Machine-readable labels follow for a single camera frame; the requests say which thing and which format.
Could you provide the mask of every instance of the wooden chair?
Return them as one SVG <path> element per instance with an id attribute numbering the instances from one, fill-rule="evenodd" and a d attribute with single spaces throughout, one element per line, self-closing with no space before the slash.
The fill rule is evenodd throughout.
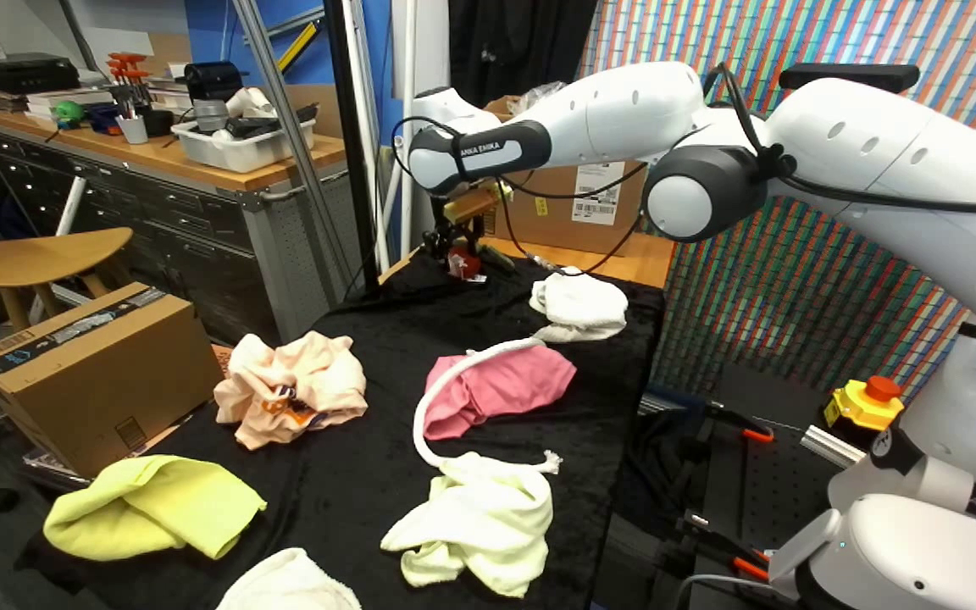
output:
<path id="1" fill-rule="evenodd" d="M 63 237 L 0 239 L 0 297 L 15 328 L 32 324 L 32 305 L 54 315 L 52 286 L 80 282 L 90 297 L 107 290 L 116 254 L 130 244 L 130 228 L 86 230 Z"/>

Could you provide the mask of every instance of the clutter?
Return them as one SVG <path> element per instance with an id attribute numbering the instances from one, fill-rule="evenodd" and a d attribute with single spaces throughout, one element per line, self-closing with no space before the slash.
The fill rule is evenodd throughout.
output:
<path id="1" fill-rule="evenodd" d="M 195 123 L 175 123 L 172 131 L 183 141 L 183 154 L 191 162 L 229 170 L 229 173 L 255 173 L 259 166 L 279 162 L 292 154 L 283 131 L 261 131 L 250 139 L 235 139 L 226 128 L 202 136 Z"/>
<path id="2" fill-rule="evenodd" d="M 192 305 L 134 282 L 0 340 L 0 405 L 80 476 L 147 452 L 213 383 Z"/>
<path id="3" fill-rule="evenodd" d="M 0 110 L 27 110 L 27 97 L 18 90 L 0 90 Z"/>
<path id="4" fill-rule="evenodd" d="M 143 84 L 147 80 L 147 69 L 143 69 L 147 55 L 107 55 L 107 75 L 112 80 L 132 80 Z"/>
<path id="5" fill-rule="evenodd" d="M 167 109 L 148 109 L 143 119 L 147 119 L 148 139 L 170 136 L 170 131 L 172 131 L 172 123 L 175 123 L 175 115 L 167 110 Z"/>
<path id="6" fill-rule="evenodd" d="M 366 376 L 350 344 L 350 335 L 308 332 L 272 350 L 245 335 L 213 387 L 218 422 L 240 422 L 238 440 L 259 452 L 364 415 Z"/>
<path id="7" fill-rule="evenodd" d="M 148 141 L 147 115 L 117 115 L 116 123 L 130 147 Z"/>
<path id="8" fill-rule="evenodd" d="M 54 55 L 4 55 L 0 56 L 0 90 L 60 90 L 77 87 L 77 69 Z"/>
<path id="9" fill-rule="evenodd" d="M 116 97 L 107 90 L 80 90 L 80 87 L 67 87 L 67 90 L 35 90 L 27 93 L 27 119 L 45 123 L 45 126 L 57 126 L 60 119 L 54 115 L 54 109 L 67 109 L 67 104 L 80 104 L 80 119 L 90 119 L 96 104 L 112 104 Z"/>
<path id="10" fill-rule="evenodd" d="M 87 487 L 60 493 L 45 540 L 77 558 L 116 561 L 163 550 L 226 555 L 263 498 L 211 459 L 124 457 Z"/>
<path id="11" fill-rule="evenodd" d="M 200 62 L 183 70 L 191 109 L 202 136 L 222 128 L 226 103 L 245 87 L 229 62 Z"/>
<path id="12" fill-rule="evenodd" d="M 52 115 L 57 128 L 77 128 L 86 110 L 77 103 L 60 97 L 52 104 Z"/>
<path id="13" fill-rule="evenodd" d="M 547 342 L 601 342 L 627 328 L 627 293 L 601 276 L 564 266 L 532 286 L 527 308 L 549 317 Z"/>
<path id="14" fill-rule="evenodd" d="M 480 455 L 442 465 L 430 493 L 386 536 L 411 585 L 459 580 L 471 569 L 498 595 L 526 595 L 541 576 L 552 524 L 552 487 L 534 467 L 516 467 Z"/>
<path id="15" fill-rule="evenodd" d="M 442 374 L 459 361 L 462 354 L 442 354 L 427 374 L 427 387 L 433 387 Z M 573 376 L 577 365 L 541 342 L 504 352 L 480 365 L 469 365 L 427 403 L 425 438 L 447 440 L 469 433 L 490 415 L 549 405 L 567 393 Z"/>
<path id="16" fill-rule="evenodd" d="M 454 244 L 447 248 L 447 275 L 469 286 L 486 286 L 488 275 L 480 266 L 486 260 L 474 254 L 469 237 L 454 237 Z"/>
<path id="17" fill-rule="evenodd" d="M 248 569 L 218 610 L 360 610 L 350 585 L 321 571 L 304 550 L 281 550 Z"/>

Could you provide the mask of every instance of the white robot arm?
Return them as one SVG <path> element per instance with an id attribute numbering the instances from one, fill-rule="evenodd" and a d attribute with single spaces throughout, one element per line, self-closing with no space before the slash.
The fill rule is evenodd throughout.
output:
<path id="1" fill-rule="evenodd" d="M 504 126 L 459 93 L 419 109 L 433 119 L 412 128 L 408 170 L 430 194 L 643 160 L 643 212 L 675 239 L 732 228 L 775 191 L 917 263 L 976 311 L 976 128 L 911 97 L 819 77 L 760 123 L 741 104 L 708 109 L 699 75 L 663 62 L 588 75 Z M 794 593 L 794 571 L 810 566 L 849 606 L 976 606 L 976 340 L 953 344 L 886 448 L 829 482 L 834 509 L 775 552 L 773 576 Z M 875 517 L 917 524 L 872 527 Z"/>

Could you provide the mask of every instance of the wire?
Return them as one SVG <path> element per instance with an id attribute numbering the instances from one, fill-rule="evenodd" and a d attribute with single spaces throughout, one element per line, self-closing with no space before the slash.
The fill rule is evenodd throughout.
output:
<path id="1" fill-rule="evenodd" d="M 627 179 L 632 179 L 642 170 L 647 170 L 647 162 L 632 166 L 631 173 L 597 186 L 597 191 L 577 191 L 577 194 L 547 194 L 547 191 L 527 191 L 526 183 L 512 183 L 507 175 L 500 175 L 504 186 L 527 194 L 527 195 L 541 195 L 541 200 L 583 200 L 583 195 L 601 195 Z"/>
<path id="2" fill-rule="evenodd" d="M 752 115 L 747 109 L 747 97 L 739 93 L 735 75 L 727 70 L 727 65 L 717 65 L 717 84 L 725 80 L 727 87 L 727 103 L 732 103 L 732 115 L 739 123 L 739 128 L 747 131 L 748 147 L 757 150 L 760 160 L 784 160 L 784 147 L 762 147 L 752 126 Z"/>
<path id="3" fill-rule="evenodd" d="M 395 153 L 395 131 L 399 131 L 408 123 L 427 123 L 427 126 L 447 131 L 451 139 L 459 139 L 462 131 L 451 128 L 451 126 L 443 126 L 443 123 L 437 123 L 437 119 L 430 119 L 430 115 L 408 115 L 408 119 L 392 123 L 392 128 L 390 128 L 392 160 L 395 160 L 395 166 L 417 183 L 412 170 L 411 170 L 411 166 L 399 160 L 399 153 Z M 597 194 L 605 194 L 605 191 L 632 179 L 642 170 L 647 170 L 647 166 L 642 162 L 642 166 L 632 166 L 631 173 L 625 173 L 625 175 L 618 175 L 618 179 L 609 179 L 609 183 L 603 183 L 603 186 L 597 186 L 597 191 L 579 191 L 579 194 L 527 191 L 526 183 L 512 183 L 512 179 L 504 179 L 504 175 L 498 175 L 498 183 L 504 183 L 504 186 L 512 186 L 512 191 L 518 191 L 518 194 L 526 194 L 526 195 L 583 200 L 583 195 L 597 195 Z M 541 260 L 541 257 L 534 257 L 532 249 L 526 249 L 522 239 L 516 237 L 516 222 L 512 222 L 512 205 L 507 205 L 507 202 L 500 202 L 500 215 L 504 215 L 504 228 L 507 228 L 507 237 L 512 237 L 516 249 L 518 249 L 522 257 L 527 257 L 527 260 Z M 632 215 L 632 222 L 619 235 L 619 239 L 618 239 L 601 260 L 594 260 L 588 266 L 583 266 L 583 275 L 594 275 L 601 263 L 605 263 L 605 260 L 631 239 L 631 235 L 632 235 L 638 228 L 642 228 L 642 212 Z"/>
<path id="4" fill-rule="evenodd" d="M 516 235 L 516 222 L 512 222 L 512 205 L 507 205 L 507 200 L 500 202 L 500 220 L 504 220 L 504 228 L 507 228 L 507 237 L 512 237 L 516 249 L 518 249 L 522 257 L 541 263 L 539 254 L 532 254 L 532 249 L 522 248 L 522 239 L 518 239 L 518 235 Z M 619 235 L 619 239 L 618 239 L 605 254 L 601 254 L 588 266 L 583 266 L 579 275 L 594 275 L 601 263 L 605 263 L 605 260 L 631 239 L 631 235 L 642 228 L 642 220 L 643 220 L 643 215 L 632 212 L 632 222 Z"/>
<path id="5" fill-rule="evenodd" d="M 886 194 L 858 194 L 858 191 L 838 191 L 825 183 L 805 183 L 801 175 L 773 175 L 794 191 L 826 195 L 826 200 L 848 200 L 848 202 L 880 202 L 880 205 L 927 205 L 927 210 L 949 210 L 949 212 L 976 212 L 976 202 L 953 202 L 953 200 L 911 200 L 911 195 L 886 195 Z"/>
<path id="6" fill-rule="evenodd" d="M 770 583 L 757 583 L 757 580 L 739 580 L 739 576 L 725 576 L 725 571 L 691 571 L 679 593 L 670 595 L 666 610 L 689 610 L 689 593 L 691 585 L 747 585 L 747 588 L 762 588 L 762 593 L 775 593 Z"/>

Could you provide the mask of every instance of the black table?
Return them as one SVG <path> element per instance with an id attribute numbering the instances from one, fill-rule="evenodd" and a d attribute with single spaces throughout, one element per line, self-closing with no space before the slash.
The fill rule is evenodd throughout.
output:
<path id="1" fill-rule="evenodd" d="M 443 352 L 532 335 L 541 324 L 527 308 L 527 289 L 539 276 L 547 276 L 541 266 L 518 263 L 494 270 L 488 286 L 462 286 L 437 260 L 417 257 L 386 282 L 382 293 L 350 302 L 314 324 L 324 335 L 353 335 L 353 352 L 369 379 L 364 419 L 248 455 L 207 409 L 160 444 L 170 455 L 222 465 L 268 498 L 268 510 L 250 523 L 226 558 L 163 552 L 96 566 L 35 546 L 24 569 L 15 571 L 38 569 L 107 606 L 218 606 L 259 558 L 300 546 L 327 576 L 353 585 L 364 606 L 516 606 L 471 576 L 411 588 L 399 555 L 382 552 L 379 540 L 427 498 L 437 474 L 411 444 L 427 370 Z M 643 393 L 663 315 L 662 290 L 619 289 L 631 297 L 627 332 L 605 342 L 555 344 L 577 361 L 577 379 L 555 405 L 498 415 L 462 440 L 433 444 L 437 455 L 480 452 L 504 459 L 539 459 L 547 448 L 564 455 L 564 474 L 549 476 L 555 491 L 549 566 L 522 606 L 587 606 L 588 600 L 625 428 Z"/>

